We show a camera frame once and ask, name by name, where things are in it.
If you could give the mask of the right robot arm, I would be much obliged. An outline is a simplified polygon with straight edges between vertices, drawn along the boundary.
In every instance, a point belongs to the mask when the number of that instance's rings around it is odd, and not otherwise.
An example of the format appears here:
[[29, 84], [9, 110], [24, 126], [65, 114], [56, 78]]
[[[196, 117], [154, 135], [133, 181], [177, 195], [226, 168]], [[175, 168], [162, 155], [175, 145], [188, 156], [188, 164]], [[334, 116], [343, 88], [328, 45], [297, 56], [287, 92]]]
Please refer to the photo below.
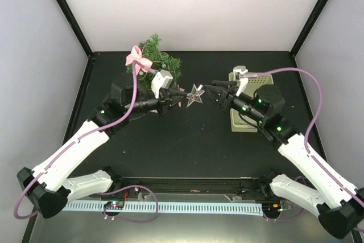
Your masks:
[[213, 81], [203, 89], [223, 110], [234, 109], [255, 121], [258, 132], [311, 183], [308, 187], [279, 174], [259, 184], [261, 197], [278, 196], [294, 202], [338, 239], [363, 221], [363, 189], [336, 172], [282, 115], [285, 100], [275, 85], [262, 85], [253, 96], [231, 81]]

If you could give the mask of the yellow-green plastic basket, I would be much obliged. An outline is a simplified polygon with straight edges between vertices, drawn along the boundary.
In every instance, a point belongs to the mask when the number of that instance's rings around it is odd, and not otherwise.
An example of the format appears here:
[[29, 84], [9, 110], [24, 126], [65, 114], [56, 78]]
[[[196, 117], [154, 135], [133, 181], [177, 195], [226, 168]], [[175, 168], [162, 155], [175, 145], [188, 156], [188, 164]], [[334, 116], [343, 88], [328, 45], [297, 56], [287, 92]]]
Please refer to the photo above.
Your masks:
[[[274, 83], [271, 75], [259, 76], [257, 78], [250, 78], [248, 84], [243, 91], [246, 95], [252, 97], [254, 92], [262, 85]], [[230, 109], [231, 130], [235, 133], [257, 133], [254, 127], [257, 123], [249, 117], [243, 116], [244, 120], [238, 115], [238, 111]]]

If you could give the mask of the silver star ornament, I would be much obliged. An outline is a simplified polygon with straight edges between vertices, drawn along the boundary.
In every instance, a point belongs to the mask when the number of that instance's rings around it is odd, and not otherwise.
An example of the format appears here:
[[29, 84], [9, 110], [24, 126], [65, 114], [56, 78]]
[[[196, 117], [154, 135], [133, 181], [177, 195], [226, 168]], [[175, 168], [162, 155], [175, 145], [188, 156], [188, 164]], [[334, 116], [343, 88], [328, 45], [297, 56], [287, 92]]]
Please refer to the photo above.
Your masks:
[[193, 103], [199, 103], [202, 104], [202, 98], [201, 96], [205, 93], [204, 87], [202, 84], [199, 86], [196, 86], [196, 84], [193, 84], [192, 90], [190, 93], [187, 94], [187, 108], [190, 107]]

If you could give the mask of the small green christmas tree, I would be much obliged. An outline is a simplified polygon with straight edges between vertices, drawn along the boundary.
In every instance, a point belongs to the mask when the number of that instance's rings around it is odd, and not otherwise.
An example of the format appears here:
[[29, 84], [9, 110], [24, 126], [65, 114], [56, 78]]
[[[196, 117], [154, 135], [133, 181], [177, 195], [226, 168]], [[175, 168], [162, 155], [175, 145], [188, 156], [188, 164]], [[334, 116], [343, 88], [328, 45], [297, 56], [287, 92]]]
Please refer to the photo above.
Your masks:
[[[153, 34], [149, 39], [139, 42], [138, 46], [142, 50], [143, 57], [150, 59], [153, 64], [151, 69], [166, 70], [171, 73], [173, 80], [171, 87], [177, 87], [177, 81], [181, 77], [181, 60], [159, 49], [161, 38], [158, 34]], [[132, 72], [132, 65], [126, 66], [126, 72]]]

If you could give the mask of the pink paper ornament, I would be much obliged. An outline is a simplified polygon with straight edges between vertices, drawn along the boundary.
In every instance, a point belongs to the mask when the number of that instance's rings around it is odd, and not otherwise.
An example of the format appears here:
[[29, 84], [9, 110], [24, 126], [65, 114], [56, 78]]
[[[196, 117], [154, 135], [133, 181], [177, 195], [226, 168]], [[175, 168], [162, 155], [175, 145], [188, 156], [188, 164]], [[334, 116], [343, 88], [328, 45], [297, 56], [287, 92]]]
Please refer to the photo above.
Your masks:
[[184, 91], [185, 91], [185, 89], [184, 89], [184, 88], [182, 88], [182, 87], [180, 87], [180, 85], [178, 85], [178, 84], [177, 84], [177, 88], [178, 88], [178, 90], [179, 90], [179, 91], [181, 91], [181, 92], [184, 92]]

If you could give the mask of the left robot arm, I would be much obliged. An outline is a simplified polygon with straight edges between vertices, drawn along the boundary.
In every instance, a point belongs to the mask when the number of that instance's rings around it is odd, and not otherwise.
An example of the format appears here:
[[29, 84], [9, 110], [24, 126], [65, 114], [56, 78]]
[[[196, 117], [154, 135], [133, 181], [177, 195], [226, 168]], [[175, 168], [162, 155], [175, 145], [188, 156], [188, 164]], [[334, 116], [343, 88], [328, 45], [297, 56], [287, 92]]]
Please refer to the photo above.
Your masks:
[[121, 74], [111, 84], [110, 93], [102, 104], [74, 136], [43, 163], [33, 169], [24, 167], [17, 173], [22, 196], [27, 197], [45, 219], [54, 217], [68, 203], [83, 197], [94, 194], [118, 196], [122, 191], [122, 178], [110, 167], [75, 178], [70, 174], [126, 126], [131, 114], [155, 110], [163, 116], [185, 99], [187, 94], [177, 87], [171, 88], [170, 82], [168, 76], [157, 73], [148, 89], [132, 74]]

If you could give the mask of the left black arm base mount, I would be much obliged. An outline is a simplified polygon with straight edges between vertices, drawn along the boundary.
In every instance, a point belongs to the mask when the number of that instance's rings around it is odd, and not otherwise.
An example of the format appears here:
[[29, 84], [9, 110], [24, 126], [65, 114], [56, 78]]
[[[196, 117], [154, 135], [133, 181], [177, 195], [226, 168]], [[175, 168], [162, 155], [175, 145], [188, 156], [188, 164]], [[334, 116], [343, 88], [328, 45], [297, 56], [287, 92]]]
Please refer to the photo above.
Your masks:
[[111, 199], [103, 205], [102, 214], [104, 215], [104, 219], [109, 218], [110, 220], [115, 220], [120, 214], [117, 210], [123, 210], [125, 207], [129, 189], [120, 191], [123, 179], [110, 166], [103, 167], [101, 171], [108, 175], [111, 180], [110, 186], [105, 192], [97, 193], [102, 199], [107, 197]]

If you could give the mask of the pink felt bow ornament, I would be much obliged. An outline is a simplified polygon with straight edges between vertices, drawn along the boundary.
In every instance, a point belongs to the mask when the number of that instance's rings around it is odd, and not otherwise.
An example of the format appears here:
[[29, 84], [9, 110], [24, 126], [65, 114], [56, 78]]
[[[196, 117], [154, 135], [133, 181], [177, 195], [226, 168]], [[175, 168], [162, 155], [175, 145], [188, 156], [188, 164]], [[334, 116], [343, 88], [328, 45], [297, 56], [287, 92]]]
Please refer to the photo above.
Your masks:
[[143, 65], [142, 67], [139, 64], [135, 65], [136, 75], [139, 75], [140, 70], [147, 72], [146, 67], [151, 68], [153, 64], [150, 59], [143, 57], [142, 50], [138, 46], [133, 46], [131, 52], [127, 55], [125, 66], [132, 65], [134, 60]]

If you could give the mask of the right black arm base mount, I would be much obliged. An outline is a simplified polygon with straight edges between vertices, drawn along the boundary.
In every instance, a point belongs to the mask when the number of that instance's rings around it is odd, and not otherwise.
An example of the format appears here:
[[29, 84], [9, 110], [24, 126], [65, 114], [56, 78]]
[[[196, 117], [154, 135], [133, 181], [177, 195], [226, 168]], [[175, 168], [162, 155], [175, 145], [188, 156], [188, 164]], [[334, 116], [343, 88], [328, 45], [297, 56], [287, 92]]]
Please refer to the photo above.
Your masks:
[[277, 196], [273, 193], [272, 189], [267, 183], [252, 182], [241, 183], [238, 195], [244, 199], [263, 200], [263, 201], [278, 201], [286, 200], [286, 198]]

